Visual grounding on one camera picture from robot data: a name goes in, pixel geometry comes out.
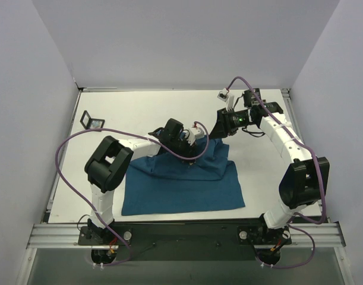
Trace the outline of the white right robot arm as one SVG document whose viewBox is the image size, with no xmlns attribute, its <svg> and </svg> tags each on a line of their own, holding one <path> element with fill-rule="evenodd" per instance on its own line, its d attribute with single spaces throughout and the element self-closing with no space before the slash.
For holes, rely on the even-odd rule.
<svg viewBox="0 0 363 285">
<path fill-rule="evenodd" d="M 233 136 L 238 129 L 254 125 L 270 139 L 288 164 L 279 184 L 277 204 L 262 215 L 269 229 L 285 227 L 307 206 L 323 200 L 329 178 L 329 161 L 312 154 L 303 145 L 278 103 L 265 101 L 255 88 L 243 91 L 244 109 L 235 111 L 234 96 L 228 89 L 223 89 L 217 96 L 226 107 L 217 111 L 217 120 L 209 135 L 211 139 Z"/>
</svg>

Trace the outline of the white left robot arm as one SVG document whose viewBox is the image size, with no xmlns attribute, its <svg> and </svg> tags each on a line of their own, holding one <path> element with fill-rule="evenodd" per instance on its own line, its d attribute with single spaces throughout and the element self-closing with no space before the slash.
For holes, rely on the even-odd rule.
<svg viewBox="0 0 363 285">
<path fill-rule="evenodd" d="M 84 168 L 92 190 L 92 204 L 96 208 L 88 219 L 91 236 L 99 244 L 111 241 L 114 222 L 112 206 L 115 189 L 121 184 L 133 160 L 169 153 L 188 159 L 199 154 L 197 140 L 204 138 L 203 128 L 185 129 L 175 119 L 164 127 L 149 132 L 143 139 L 119 141 L 106 136 L 91 155 Z"/>
</svg>

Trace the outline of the blue t-shirt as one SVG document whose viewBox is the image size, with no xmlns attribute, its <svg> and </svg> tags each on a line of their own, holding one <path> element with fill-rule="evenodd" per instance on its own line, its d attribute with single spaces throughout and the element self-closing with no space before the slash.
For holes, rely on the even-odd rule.
<svg viewBox="0 0 363 285">
<path fill-rule="evenodd" d="M 125 176 L 123 216 L 234 210 L 245 207 L 238 172 L 221 139 L 197 141 L 194 163 L 171 153 L 133 160 Z"/>
</svg>

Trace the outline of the silver blue leaf brooch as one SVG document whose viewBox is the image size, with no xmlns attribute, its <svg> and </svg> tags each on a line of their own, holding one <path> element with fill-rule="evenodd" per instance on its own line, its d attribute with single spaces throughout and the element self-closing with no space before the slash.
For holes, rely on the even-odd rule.
<svg viewBox="0 0 363 285">
<path fill-rule="evenodd" d="M 100 128 L 100 121 L 93 121 L 90 125 L 92 129 Z"/>
</svg>

